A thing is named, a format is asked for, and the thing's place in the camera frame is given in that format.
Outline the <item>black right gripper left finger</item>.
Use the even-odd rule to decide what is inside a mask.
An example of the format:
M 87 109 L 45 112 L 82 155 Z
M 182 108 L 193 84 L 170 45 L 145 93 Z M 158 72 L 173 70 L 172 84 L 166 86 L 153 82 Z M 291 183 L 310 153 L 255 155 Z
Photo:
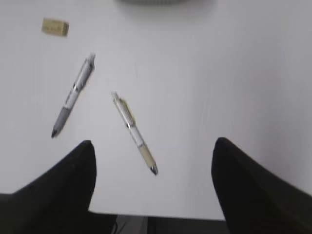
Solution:
M 85 140 L 33 182 L 12 194 L 1 194 L 0 232 L 87 233 L 96 176 L 95 150 Z

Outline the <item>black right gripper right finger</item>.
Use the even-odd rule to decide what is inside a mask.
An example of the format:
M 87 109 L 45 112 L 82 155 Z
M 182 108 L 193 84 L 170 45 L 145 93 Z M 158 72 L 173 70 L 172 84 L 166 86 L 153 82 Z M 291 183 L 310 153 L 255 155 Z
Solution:
M 283 181 L 225 137 L 211 166 L 214 189 L 232 234 L 310 234 L 312 197 Z

